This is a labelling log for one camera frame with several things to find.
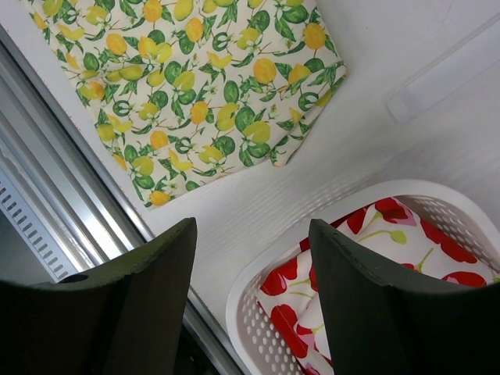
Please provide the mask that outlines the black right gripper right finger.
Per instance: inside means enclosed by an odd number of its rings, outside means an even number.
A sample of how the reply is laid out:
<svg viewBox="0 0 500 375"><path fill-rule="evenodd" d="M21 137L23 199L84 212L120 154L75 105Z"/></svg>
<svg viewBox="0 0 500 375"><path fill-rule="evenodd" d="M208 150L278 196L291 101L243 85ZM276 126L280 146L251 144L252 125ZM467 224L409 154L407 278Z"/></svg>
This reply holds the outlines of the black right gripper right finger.
<svg viewBox="0 0 500 375"><path fill-rule="evenodd" d="M499 286L410 270L322 220L312 264L336 374L496 374Z"/></svg>

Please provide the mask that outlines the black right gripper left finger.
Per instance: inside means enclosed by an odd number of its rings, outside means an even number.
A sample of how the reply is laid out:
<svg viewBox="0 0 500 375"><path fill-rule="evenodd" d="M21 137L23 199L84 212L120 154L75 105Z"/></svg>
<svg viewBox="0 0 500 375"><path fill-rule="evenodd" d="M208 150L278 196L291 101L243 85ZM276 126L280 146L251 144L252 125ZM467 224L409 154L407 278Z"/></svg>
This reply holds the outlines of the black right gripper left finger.
<svg viewBox="0 0 500 375"><path fill-rule="evenodd" d="M195 219L52 284L1 283L4 374L171 374L197 242Z"/></svg>

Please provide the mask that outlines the lemon print skirt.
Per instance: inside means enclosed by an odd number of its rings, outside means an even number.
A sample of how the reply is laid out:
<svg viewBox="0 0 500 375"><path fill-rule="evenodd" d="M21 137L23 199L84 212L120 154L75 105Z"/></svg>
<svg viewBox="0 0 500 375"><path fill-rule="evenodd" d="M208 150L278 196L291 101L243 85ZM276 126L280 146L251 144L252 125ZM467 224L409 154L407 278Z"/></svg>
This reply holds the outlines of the lemon print skirt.
<svg viewBox="0 0 500 375"><path fill-rule="evenodd" d="M286 165L346 75L314 1L23 5L148 209Z"/></svg>

